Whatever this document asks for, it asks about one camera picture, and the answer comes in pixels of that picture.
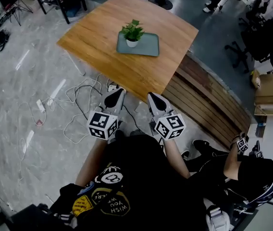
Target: black bag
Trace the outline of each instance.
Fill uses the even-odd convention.
[[[10,37],[10,33],[6,30],[0,31],[0,52],[4,49],[5,44],[8,41],[8,38]]]

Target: green plant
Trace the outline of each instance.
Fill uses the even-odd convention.
[[[123,26],[123,29],[121,32],[124,34],[125,39],[135,42],[141,39],[142,35],[144,34],[144,31],[142,27],[137,27],[140,25],[139,21],[132,20],[131,23],[127,23],[128,25],[125,27]]]

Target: wooden table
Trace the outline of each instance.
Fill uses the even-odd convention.
[[[118,32],[132,19],[159,36],[158,57],[116,52]],[[108,0],[74,25],[58,44],[146,102],[161,94],[198,30],[145,0]]]

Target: potted plant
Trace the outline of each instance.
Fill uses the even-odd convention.
[[[131,48],[137,46],[138,41],[141,39],[142,35],[144,34],[142,27],[137,27],[140,25],[139,21],[132,20],[131,23],[127,23],[128,25],[125,27],[123,26],[122,33],[126,39],[127,45]]]

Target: wooden bench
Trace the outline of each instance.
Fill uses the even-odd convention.
[[[199,64],[187,55],[163,92],[174,106],[195,120],[225,148],[250,117],[241,105]]]

